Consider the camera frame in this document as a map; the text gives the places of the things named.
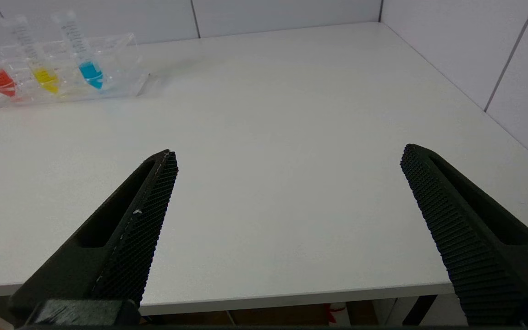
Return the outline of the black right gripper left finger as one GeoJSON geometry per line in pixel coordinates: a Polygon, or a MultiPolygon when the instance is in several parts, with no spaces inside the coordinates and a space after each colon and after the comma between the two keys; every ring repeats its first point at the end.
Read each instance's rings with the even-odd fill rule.
{"type": "Polygon", "coordinates": [[[17,327],[138,326],[178,171],[171,150],[145,159],[11,295],[17,327]]]}

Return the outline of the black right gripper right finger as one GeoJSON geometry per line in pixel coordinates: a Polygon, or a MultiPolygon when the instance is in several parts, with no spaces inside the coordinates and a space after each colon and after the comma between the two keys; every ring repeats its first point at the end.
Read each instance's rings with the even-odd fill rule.
{"type": "Polygon", "coordinates": [[[528,227],[430,149],[400,167],[471,326],[528,327],[528,227]]]}

